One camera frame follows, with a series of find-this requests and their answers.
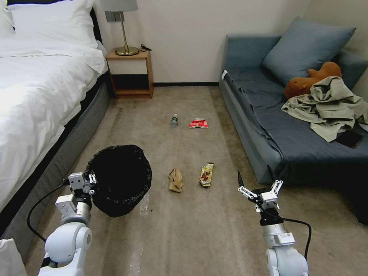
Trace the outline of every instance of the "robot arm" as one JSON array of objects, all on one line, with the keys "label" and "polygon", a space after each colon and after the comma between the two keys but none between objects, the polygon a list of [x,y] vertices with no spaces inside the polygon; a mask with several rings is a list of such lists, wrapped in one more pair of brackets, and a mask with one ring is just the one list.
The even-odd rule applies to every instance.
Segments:
[{"label": "robot arm", "polygon": [[294,236],[284,227],[284,220],[279,217],[277,210],[277,195],[283,181],[276,180],[271,189],[257,189],[250,191],[244,187],[238,171],[238,191],[249,201],[255,203],[257,213],[260,213],[260,225],[263,228],[263,238],[269,249],[266,251],[267,269],[270,276],[308,276],[308,264],[295,248]]},{"label": "robot arm", "polygon": [[71,174],[70,189],[74,194],[58,197],[55,206],[61,212],[60,226],[47,238],[45,256],[39,276],[84,276],[84,262],[92,241],[87,227],[90,221],[94,174]]}]

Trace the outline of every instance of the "trash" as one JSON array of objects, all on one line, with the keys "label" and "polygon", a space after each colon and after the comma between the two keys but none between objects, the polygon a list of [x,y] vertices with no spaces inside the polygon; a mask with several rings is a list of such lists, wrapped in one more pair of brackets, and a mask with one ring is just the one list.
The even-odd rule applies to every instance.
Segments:
[{"label": "trash", "polygon": [[202,166],[199,179],[199,183],[201,183],[202,186],[209,187],[211,185],[213,169],[213,163],[207,163],[206,165]]},{"label": "trash", "polygon": [[86,172],[96,174],[98,190],[92,200],[110,217],[129,213],[151,187],[152,170],[143,150],[135,145],[110,146],[93,156]]},{"label": "trash", "polygon": [[189,128],[208,128],[208,124],[205,119],[196,118],[189,124]]},{"label": "trash", "polygon": [[174,192],[183,191],[183,177],[179,169],[174,168],[168,178],[170,179],[169,190]]},{"label": "trash", "polygon": [[171,126],[172,127],[176,127],[178,124],[178,121],[177,121],[177,114],[174,114],[174,117],[172,117],[171,119]]}]

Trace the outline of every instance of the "stuffed animal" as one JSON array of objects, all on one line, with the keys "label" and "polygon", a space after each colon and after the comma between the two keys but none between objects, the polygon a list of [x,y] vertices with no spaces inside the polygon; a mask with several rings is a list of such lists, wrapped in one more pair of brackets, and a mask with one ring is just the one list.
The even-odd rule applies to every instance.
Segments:
[{"label": "stuffed animal", "polygon": [[309,94],[313,84],[323,80],[327,77],[342,77],[340,67],[334,62],[326,62],[322,65],[319,71],[310,69],[307,71],[309,77],[297,77],[289,81],[284,89],[284,96],[286,99],[295,96]]}]

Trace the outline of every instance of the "nightstand shelf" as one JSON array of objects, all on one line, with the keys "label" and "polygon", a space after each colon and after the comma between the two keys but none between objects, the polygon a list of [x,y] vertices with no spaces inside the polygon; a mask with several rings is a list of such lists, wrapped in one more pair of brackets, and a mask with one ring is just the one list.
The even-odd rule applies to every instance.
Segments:
[{"label": "nightstand shelf", "polygon": [[106,59],[115,98],[152,98],[153,72],[149,51],[134,56],[118,56],[113,50]]}]

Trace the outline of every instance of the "trash can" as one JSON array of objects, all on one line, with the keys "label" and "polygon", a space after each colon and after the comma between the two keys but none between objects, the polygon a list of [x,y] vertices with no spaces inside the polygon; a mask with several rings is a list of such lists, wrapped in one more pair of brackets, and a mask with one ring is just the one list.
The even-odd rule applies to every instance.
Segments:
[{"label": "trash can", "polygon": [[143,150],[135,145],[110,146],[93,156],[86,173],[94,171],[94,205],[110,217],[129,213],[151,187],[152,170]]}]

